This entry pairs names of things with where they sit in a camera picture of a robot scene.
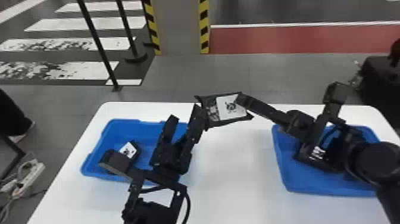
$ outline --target person's leg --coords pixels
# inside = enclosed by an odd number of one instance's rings
[[[24,135],[32,124],[14,101],[0,89],[0,132],[8,136]]]

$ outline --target white plug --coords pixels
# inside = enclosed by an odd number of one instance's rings
[[[1,193],[9,193],[10,191],[12,191],[15,187],[17,183],[16,179],[13,179],[12,181],[6,183],[1,189],[0,192]]]

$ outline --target white floor marking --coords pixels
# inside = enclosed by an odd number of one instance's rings
[[[121,86],[139,86],[142,83],[142,79],[117,79],[118,85]],[[105,82],[106,86],[112,86],[113,82],[111,79],[108,79]]]
[[[100,41],[105,50],[124,51],[129,49],[129,41],[124,37],[100,38]],[[97,46],[92,38],[9,39],[0,44],[0,51],[64,50],[97,51]]]
[[[110,61],[112,69],[118,61]],[[0,79],[68,79],[107,80],[108,73],[99,61],[74,61],[66,63],[0,61]]]
[[[146,24],[144,16],[128,17],[131,29],[141,29]],[[97,30],[117,30],[124,29],[120,17],[95,17],[92,18]],[[57,31],[57,30],[87,30],[88,26],[84,18],[44,18],[25,29],[26,32],[32,31]]]
[[[18,3],[17,5],[13,5],[12,7],[7,8],[6,10],[1,11],[0,24],[44,1],[45,0],[26,0]]]
[[[89,12],[95,11],[118,11],[117,3],[111,2],[86,2],[86,8]],[[125,10],[142,10],[142,3],[140,1],[124,1]],[[57,13],[70,13],[79,12],[80,8],[78,3],[67,3],[63,7],[56,10]]]
[[[211,25],[211,28],[250,28],[250,27],[299,27],[299,26],[385,26],[400,25],[400,21],[357,21],[357,22],[321,22],[321,23],[258,23],[238,25]]]

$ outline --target white table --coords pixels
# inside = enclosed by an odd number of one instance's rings
[[[93,150],[111,119],[166,120],[170,114],[187,122],[191,103],[108,102],[100,107],[53,181],[29,224],[122,224],[121,211],[128,184],[85,177],[80,166]],[[275,104],[312,116],[322,105]],[[366,125],[381,141],[400,145],[384,117],[368,106],[343,106],[340,117],[349,124]],[[255,116],[205,132],[193,149],[189,172],[182,177],[192,199],[190,224],[205,223],[388,223],[376,198],[325,197],[287,192],[273,149],[273,123]],[[168,204],[171,191],[146,195],[146,200]],[[186,211],[184,203],[180,220]]]

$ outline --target black bag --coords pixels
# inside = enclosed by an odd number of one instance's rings
[[[241,120],[251,120],[253,115],[234,103],[240,92],[210,96],[195,96],[201,107],[207,111],[205,130],[211,127],[224,126]]]

